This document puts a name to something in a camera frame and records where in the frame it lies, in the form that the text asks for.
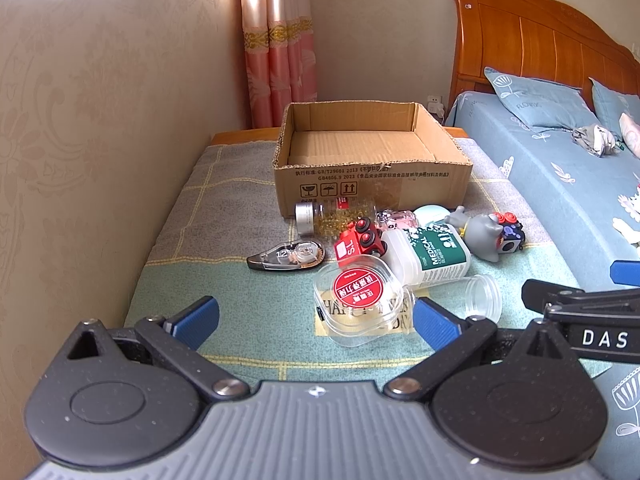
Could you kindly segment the crumpled grey cloth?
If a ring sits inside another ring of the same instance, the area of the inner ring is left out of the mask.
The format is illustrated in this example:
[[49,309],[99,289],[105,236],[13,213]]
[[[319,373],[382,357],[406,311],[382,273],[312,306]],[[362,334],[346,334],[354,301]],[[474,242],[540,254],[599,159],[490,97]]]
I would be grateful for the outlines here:
[[597,124],[574,129],[572,140],[593,156],[612,155],[617,150],[614,134]]

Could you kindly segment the red toy train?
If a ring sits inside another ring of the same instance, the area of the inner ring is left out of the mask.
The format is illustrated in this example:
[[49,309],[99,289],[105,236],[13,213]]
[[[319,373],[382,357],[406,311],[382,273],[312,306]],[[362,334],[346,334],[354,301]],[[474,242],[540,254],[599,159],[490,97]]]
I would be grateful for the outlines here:
[[382,231],[369,217],[359,217],[349,222],[334,243],[334,254],[340,268],[357,256],[382,258],[386,252],[387,243],[382,240]]

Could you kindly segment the white medical bottle green label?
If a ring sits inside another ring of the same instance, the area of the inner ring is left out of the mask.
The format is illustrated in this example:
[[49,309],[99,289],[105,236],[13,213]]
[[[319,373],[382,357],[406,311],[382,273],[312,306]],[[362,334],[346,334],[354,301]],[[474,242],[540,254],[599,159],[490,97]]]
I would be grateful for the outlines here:
[[461,280],[468,274],[471,253],[449,224],[384,231],[383,260],[404,286],[418,289]]

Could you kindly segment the black fidget cube red buttons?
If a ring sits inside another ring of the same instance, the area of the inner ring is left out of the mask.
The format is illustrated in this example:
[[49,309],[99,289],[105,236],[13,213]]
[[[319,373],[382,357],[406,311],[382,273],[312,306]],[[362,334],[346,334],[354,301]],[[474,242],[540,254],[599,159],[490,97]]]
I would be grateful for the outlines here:
[[526,235],[523,225],[518,221],[518,217],[510,211],[503,214],[496,212],[495,216],[502,227],[502,233],[498,239],[497,249],[500,255],[514,254],[524,249]]

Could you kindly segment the blue pillow far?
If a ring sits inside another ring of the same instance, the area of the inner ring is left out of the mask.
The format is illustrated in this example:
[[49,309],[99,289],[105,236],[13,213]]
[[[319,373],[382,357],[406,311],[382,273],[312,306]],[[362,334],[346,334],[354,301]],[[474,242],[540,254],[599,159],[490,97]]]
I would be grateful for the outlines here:
[[623,140],[620,131],[620,116],[626,113],[636,124],[639,122],[640,99],[635,94],[623,94],[610,90],[591,78],[592,99],[597,118],[604,128],[611,131],[617,140]]

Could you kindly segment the pink pillow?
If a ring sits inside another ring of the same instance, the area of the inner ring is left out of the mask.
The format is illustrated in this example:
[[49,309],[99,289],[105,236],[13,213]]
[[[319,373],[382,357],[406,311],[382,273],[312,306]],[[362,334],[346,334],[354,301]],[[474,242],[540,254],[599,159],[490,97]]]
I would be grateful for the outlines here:
[[620,115],[618,123],[626,147],[634,156],[640,158],[640,126],[627,113]]

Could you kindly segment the clear plastic cup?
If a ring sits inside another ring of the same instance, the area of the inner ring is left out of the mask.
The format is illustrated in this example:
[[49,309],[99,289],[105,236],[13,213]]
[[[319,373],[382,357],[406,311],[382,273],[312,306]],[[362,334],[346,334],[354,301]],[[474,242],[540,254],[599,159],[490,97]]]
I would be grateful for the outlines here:
[[502,298],[497,282],[489,275],[475,274],[413,289],[417,297],[428,297],[459,318],[482,316],[498,323]]

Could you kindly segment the open cardboard box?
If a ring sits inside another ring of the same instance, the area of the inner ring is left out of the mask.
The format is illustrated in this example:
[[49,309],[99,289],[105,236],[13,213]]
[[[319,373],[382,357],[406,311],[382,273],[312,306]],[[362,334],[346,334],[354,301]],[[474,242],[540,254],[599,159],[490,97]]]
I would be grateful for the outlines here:
[[464,201],[473,164],[420,103],[297,102],[288,105],[272,160],[280,214],[337,197],[380,209]]

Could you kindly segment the mint green egg-shaped case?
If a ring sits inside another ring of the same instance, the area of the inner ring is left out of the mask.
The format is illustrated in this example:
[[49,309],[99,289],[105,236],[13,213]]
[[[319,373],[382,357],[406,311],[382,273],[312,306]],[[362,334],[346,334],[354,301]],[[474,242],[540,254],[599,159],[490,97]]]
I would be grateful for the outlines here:
[[450,215],[450,211],[439,205],[423,205],[413,211],[416,222],[420,228],[426,228],[431,224],[444,222]]

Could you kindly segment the pink transparent toy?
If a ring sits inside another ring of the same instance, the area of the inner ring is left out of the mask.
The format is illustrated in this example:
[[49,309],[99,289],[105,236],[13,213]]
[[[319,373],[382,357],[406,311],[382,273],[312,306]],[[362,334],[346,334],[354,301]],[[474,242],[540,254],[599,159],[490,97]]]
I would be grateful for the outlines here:
[[381,231],[410,230],[420,226],[416,215],[411,210],[379,210],[376,213],[375,223]]

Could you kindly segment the jar of golden capsules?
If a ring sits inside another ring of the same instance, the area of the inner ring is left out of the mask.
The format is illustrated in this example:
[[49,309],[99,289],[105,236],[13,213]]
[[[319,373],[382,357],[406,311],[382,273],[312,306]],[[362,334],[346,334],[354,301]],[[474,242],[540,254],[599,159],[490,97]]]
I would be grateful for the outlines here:
[[318,202],[298,203],[294,218],[300,236],[334,238],[360,217],[373,218],[375,204],[358,197],[332,197]]

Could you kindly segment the grey mouse figurine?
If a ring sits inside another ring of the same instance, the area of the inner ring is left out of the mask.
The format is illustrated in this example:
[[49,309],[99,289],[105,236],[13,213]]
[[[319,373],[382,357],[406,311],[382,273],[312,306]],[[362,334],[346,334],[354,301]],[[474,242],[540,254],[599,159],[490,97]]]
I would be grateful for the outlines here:
[[502,226],[495,214],[469,216],[463,206],[457,206],[444,221],[455,228],[472,254],[484,261],[499,261],[498,246],[502,237]]

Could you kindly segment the clear container with red label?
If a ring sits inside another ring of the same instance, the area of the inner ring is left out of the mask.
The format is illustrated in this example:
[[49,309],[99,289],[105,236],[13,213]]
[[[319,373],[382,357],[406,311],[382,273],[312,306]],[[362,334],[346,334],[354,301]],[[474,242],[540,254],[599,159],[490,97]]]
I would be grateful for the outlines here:
[[373,256],[331,262],[314,276],[314,332],[356,348],[413,331],[413,292]]

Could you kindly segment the pink curtain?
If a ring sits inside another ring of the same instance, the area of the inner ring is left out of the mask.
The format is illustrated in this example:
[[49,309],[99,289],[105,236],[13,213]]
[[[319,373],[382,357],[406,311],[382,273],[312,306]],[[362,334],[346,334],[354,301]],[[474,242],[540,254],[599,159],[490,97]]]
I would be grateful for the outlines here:
[[250,112],[277,127],[292,102],[317,99],[310,0],[241,0]]

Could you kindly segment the blue pillow near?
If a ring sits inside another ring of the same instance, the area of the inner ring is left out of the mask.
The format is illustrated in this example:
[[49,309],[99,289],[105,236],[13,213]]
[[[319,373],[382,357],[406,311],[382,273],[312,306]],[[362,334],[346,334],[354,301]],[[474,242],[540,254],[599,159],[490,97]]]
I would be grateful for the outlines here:
[[580,91],[553,81],[526,78],[484,68],[502,105],[532,129],[578,129],[597,125],[596,114]]

